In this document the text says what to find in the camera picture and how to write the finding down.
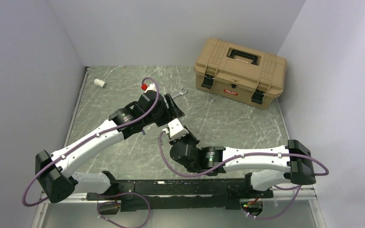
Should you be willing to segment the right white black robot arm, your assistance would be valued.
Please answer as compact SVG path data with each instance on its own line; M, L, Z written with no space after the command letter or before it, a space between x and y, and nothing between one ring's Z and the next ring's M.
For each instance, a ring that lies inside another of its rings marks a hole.
M312 185L316 174L310 150L298 140L266 149L236 149L224 146L198 148L199 140L182 126L168 127L170 157L193 176L217 176L247 170L243 192L255 197L281 183Z

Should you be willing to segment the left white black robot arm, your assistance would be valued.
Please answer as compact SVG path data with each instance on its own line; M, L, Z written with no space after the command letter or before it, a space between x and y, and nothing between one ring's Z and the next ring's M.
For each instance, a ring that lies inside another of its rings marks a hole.
M98 128L73 144L53 153L38 153L37 180L52 203L74 193L97 193L110 200L119 192L119 184L110 172L81 173L78 169L108 147L140 133L147 125L161 127L184 115L170 94L148 90L138 101L117 109Z

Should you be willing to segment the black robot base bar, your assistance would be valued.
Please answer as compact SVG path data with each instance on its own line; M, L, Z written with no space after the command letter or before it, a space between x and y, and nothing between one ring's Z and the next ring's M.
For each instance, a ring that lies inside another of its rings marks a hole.
M271 199L273 191L250 189L244 178L118 180L122 212L146 209L240 209L239 202Z

